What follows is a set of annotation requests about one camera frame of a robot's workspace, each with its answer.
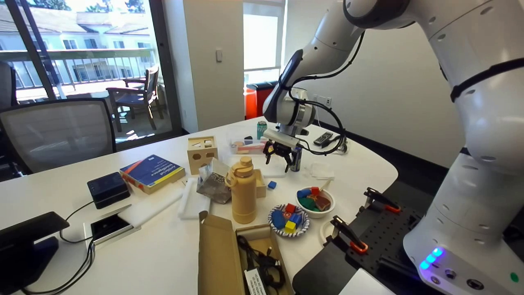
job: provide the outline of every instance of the wall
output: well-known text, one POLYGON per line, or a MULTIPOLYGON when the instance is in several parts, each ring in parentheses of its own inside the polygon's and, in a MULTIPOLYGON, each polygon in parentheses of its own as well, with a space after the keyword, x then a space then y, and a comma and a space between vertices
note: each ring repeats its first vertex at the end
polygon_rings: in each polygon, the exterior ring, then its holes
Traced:
POLYGON ((164 0, 184 130, 244 119, 241 0, 164 0), (223 63, 215 51, 223 51, 223 63))
MULTIPOLYGON (((289 0, 289 5, 285 61, 312 40, 331 0, 289 0)), ((300 87, 310 99, 331 99, 349 132, 408 155, 449 168, 462 148, 449 86, 416 25, 367 32, 354 66, 335 79, 300 87)))

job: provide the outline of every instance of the table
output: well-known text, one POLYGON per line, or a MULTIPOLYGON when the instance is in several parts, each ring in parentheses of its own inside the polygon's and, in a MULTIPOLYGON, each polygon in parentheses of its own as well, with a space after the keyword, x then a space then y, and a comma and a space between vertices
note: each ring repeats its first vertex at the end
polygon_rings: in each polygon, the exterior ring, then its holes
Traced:
MULTIPOLYGON (((243 137, 256 137, 258 122, 259 119, 248 120, 190 137, 217 137, 220 160, 233 164, 240 156, 233 155, 230 143, 243 137)), ((308 130, 312 143, 325 132, 318 127, 310 127, 308 130)), ((187 138, 174 138, 2 182, 0 230, 46 212, 58 212, 61 217, 68 217, 92 200, 86 186, 89 181, 115 173, 150 155, 163 156, 186 166, 189 171, 187 138)), ((362 192, 367 187, 385 191, 398 176, 390 163, 353 141, 349 141, 346 156, 318 158, 305 153, 302 173, 284 174, 285 163, 277 156, 269 166, 264 164, 266 158, 263 155, 256 155, 253 160, 267 181, 277 182, 277 189, 267 192, 266 199, 258 200, 258 219, 248 227, 267 223, 269 212, 274 207, 295 202, 297 191, 321 186, 323 181, 320 179, 330 174, 335 174, 330 192, 338 202, 333 215, 351 222, 364 204, 362 192)), ((176 182, 150 197, 135 191, 132 200, 140 204, 150 199, 169 204, 177 200, 182 189, 184 182, 176 182)), ((181 204, 172 204, 138 232, 97 248, 95 264, 68 294, 199 294, 199 222, 181 220, 181 204)), ((212 214, 231 219, 231 205, 213 205, 212 214)), ((97 212, 95 207, 89 207, 71 220, 71 227, 64 235, 71 240, 84 238, 82 225, 100 219, 100 215, 102 212, 97 212)), ((313 220, 312 228, 300 240, 279 238, 290 278, 321 250, 320 228, 325 222, 313 220)), ((73 246, 61 241, 58 255, 30 291, 48 291, 63 286, 79 269, 84 258, 86 248, 82 245, 73 246)))

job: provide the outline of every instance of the blue book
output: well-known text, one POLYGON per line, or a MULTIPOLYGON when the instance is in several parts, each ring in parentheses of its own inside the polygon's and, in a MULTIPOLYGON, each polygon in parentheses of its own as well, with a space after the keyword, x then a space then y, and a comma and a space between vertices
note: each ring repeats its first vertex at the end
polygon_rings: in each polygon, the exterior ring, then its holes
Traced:
POLYGON ((141 189, 153 194, 169 182, 176 182, 186 176, 186 169, 156 155, 133 163, 120 169, 122 178, 141 189))

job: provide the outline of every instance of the blue indicator light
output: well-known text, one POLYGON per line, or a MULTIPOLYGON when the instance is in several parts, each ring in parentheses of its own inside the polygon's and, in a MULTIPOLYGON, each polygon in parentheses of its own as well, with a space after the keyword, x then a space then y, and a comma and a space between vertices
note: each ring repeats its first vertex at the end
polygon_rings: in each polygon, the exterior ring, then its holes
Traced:
POLYGON ((441 248, 436 248, 436 250, 433 250, 433 255, 434 255, 436 258, 441 258, 441 256, 444 255, 444 251, 443 251, 441 248))
POLYGON ((426 263, 428 263, 428 264, 433 264, 433 263, 436 263, 436 261, 438 261, 438 258, 434 258, 434 256, 428 256, 428 258, 426 258, 426 263))
POLYGON ((421 269, 430 269, 430 264, 426 261, 421 263, 421 269))

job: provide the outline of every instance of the yellow bottle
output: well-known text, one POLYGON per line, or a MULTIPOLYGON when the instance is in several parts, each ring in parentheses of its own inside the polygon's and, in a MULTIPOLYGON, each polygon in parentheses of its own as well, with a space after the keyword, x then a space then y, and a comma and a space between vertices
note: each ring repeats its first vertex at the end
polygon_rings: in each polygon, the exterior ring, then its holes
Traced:
POLYGON ((226 186, 231 187, 233 219, 238 223, 251 223, 256 212, 256 174, 251 158, 241 158, 228 176, 226 186))

